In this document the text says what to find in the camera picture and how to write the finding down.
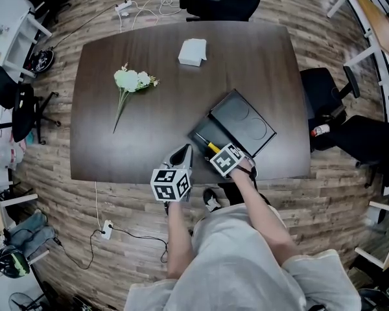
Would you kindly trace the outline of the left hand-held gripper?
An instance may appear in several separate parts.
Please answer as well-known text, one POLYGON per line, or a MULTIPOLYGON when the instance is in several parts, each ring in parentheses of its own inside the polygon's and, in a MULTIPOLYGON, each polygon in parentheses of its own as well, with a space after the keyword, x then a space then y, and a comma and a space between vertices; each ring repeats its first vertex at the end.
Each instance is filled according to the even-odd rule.
POLYGON ((150 186, 159 202, 188 202, 191 192, 193 147, 186 143, 173 149, 154 169, 150 186))

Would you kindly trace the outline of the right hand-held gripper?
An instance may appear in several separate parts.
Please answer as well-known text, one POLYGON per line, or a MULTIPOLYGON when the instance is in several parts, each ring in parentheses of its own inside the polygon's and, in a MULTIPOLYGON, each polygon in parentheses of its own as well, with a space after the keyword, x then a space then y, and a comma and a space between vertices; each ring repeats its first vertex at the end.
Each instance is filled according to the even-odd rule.
POLYGON ((243 159, 247 159, 252 167, 255 166, 253 159, 233 143, 228 143, 215 155, 214 152, 205 151, 204 159, 209 161, 222 177, 228 177, 243 159))

